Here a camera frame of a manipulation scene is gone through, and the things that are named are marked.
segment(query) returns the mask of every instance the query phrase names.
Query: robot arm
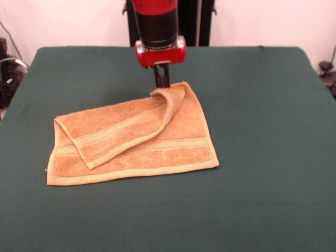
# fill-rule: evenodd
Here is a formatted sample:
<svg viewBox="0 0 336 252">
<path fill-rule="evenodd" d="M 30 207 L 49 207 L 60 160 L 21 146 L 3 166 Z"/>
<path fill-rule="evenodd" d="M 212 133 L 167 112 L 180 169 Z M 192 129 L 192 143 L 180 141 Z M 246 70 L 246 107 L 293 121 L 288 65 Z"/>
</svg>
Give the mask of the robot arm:
<svg viewBox="0 0 336 252">
<path fill-rule="evenodd" d="M 178 0 L 131 0 L 140 40 L 135 51 L 142 67 L 153 68 L 156 86 L 168 88 L 169 64 L 184 61 L 186 43 L 179 35 Z M 164 69 L 163 76 L 159 68 Z"/>
</svg>

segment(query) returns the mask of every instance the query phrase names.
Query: green tablecloth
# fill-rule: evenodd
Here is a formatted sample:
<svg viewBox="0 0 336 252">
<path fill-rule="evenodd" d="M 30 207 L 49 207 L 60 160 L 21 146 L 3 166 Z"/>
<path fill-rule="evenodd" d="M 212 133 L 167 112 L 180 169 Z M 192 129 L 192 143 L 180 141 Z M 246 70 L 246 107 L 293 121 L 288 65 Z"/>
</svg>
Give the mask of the green tablecloth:
<svg viewBox="0 0 336 252">
<path fill-rule="evenodd" d="M 336 104 L 297 48 L 189 48 L 213 170 L 48 187 L 57 115 L 149 96 L 133 48 L 38 51 L 0 125 L 0 251 L 336 251 Z"/>
</svg>

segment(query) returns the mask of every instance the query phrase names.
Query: table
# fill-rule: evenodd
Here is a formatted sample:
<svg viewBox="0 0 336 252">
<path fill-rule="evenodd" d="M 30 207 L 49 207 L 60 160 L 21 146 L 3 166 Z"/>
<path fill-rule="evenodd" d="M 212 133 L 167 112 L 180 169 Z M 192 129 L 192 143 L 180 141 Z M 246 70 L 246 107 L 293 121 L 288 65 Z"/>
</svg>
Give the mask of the table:
<svg viewBox="0 0 336 252">
<path fill-rule="evenodd" d="M 38 51 L 0 125 L 0 251 L 336 251 L 336 104 L 299 48 L 188 48 L 220 160 L 48 187 L 57 115 L 149 96 L 133 48 Z"/>
</svg>

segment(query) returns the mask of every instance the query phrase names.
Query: towel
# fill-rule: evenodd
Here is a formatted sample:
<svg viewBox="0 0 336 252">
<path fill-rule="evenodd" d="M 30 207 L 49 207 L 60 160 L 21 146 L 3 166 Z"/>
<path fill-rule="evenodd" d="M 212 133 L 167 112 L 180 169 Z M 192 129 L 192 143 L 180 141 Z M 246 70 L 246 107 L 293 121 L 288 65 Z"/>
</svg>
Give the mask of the towel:
<svg viewBox="0 0 336 252">
<path fill-rule="evenodd" d="M 186 82 L 150 97 L 61 115 L 47 185 L 68 186 L 219 166 L 196 94 Z"/>
</svg>

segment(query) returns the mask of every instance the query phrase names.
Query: black cylinder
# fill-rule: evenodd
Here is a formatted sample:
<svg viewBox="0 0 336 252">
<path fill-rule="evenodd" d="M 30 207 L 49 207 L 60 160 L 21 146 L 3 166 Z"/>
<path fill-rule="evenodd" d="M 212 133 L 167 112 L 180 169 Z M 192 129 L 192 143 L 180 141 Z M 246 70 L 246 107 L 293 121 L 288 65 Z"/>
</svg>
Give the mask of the black cylinder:
<svg viewBox="0 0 336 252">
<path fill-rule="evenodd" d="M 165 48 L 175 43 L 179 28 L 177 8 L 161 15 L 135 14 L 138 32 L 145 47 Z"/>
</svg>

